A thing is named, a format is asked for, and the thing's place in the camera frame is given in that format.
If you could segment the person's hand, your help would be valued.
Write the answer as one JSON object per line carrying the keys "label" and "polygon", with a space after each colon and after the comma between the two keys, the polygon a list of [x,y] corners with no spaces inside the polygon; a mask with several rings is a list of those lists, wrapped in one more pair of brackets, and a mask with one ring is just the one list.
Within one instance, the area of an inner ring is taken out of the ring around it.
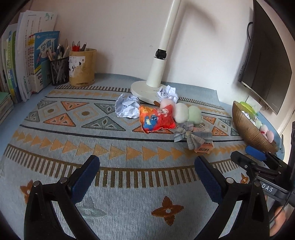
{"label": "person's hand", "polygon": [[280,206],[275,211],[275,223],[270,228],[270,236],[274,236],[286,221],[286,213],[283,206]]}

